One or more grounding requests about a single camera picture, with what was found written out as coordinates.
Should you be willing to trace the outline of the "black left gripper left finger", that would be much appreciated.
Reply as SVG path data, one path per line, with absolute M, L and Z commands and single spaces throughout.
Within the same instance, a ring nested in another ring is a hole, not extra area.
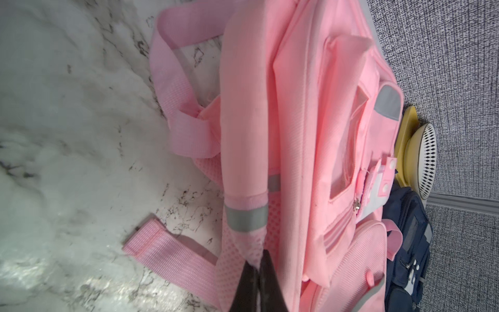
M 256 312 L 259 296 L 259 271 L 245 262 L 229 312 Z

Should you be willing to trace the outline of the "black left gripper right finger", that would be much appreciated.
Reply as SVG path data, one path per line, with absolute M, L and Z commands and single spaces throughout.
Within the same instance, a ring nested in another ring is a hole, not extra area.
M 288 312 L 278 277 L 268 250 L 263 251 L 259 269 L 262 312 Z

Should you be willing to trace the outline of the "navy blue backpack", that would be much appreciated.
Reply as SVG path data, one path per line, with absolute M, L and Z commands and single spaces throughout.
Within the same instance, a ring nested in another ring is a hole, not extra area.
M 420 196 L 409 187 L 393 187 L 383 207 L 403 235 L 395 259 L 387 261 L 386 311 L 420 311 L 430 263 L 433 228 Z

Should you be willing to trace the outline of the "pink backpack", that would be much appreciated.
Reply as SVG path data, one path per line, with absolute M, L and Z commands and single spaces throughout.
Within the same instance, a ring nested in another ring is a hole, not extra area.
M 218 256 L 151 218 L 123 250 L 229 311 L 272 257 L 288 311 L 384 311 L 403 93 L 358 1 L 193 1 L 149 64 L 174 153 L 224 193 Z

